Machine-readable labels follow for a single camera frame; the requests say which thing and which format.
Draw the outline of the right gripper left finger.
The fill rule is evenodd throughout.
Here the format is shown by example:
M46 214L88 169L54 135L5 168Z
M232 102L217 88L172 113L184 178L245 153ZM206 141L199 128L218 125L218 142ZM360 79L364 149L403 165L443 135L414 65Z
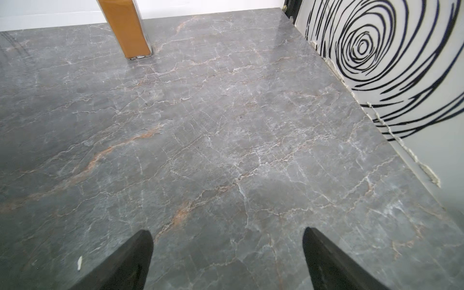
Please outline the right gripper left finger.
M142 290L145 287L152 253L151 233L140 230L71 289Z

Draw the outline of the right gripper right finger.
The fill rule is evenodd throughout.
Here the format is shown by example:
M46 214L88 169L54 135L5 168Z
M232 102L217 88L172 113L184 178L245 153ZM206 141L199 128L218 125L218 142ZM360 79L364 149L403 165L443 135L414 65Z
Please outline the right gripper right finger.
M387 289L318 229L306 228L302 242L315 290Z

